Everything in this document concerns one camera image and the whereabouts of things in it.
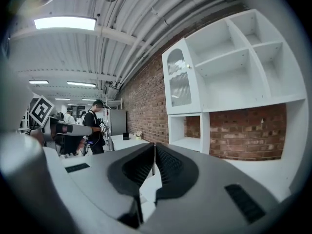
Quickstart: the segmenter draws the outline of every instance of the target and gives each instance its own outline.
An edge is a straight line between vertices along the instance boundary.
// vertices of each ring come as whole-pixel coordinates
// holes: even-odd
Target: white wall
[[[312,166],[312,138],[306,141],[307,136],[312,134],[312,111],[309,111],[312,108],[312,48],[309,37],[284,0],[240,1],[260,11],[279,30],[293,51],[305,81],[308,100],[287,105],[287,136],[282,159],[280,162],[268,163],[268,170],[267,165],[263,165],[263,171],[259,171],[261,174],[267,171],[280,173],[272,174],[273,178],[281,177],[283,185],[289,185],[292,193],[297,192],[302,188]]]

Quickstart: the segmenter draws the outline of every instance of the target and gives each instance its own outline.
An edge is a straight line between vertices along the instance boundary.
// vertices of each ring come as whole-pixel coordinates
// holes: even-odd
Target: white table
[[[145,140],[136,140],[136,137],[133,134],[129,134],[129,138],[129,140],[123,140],[122,135],[111,136],[112,142],[114,143],[114,150],[118,151],[139,144],[148,143]]]

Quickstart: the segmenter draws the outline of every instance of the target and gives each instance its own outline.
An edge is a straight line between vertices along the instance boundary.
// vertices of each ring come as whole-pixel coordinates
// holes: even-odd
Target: fluorescent light
[[[94,18],[80,18],[80,17],[51,17],[41,18],[35,20],[37,29],[47,28],[75,28],[94,30],[96,26]]]
[[[30,84],[49,84],[47,80],[30,80]]]
[[[96,87],[93,83],[85,83],[85,82],[75,82],[75,81],[68,81],[68,85],[78,85],[78,86],[86,86],[86,87]]]

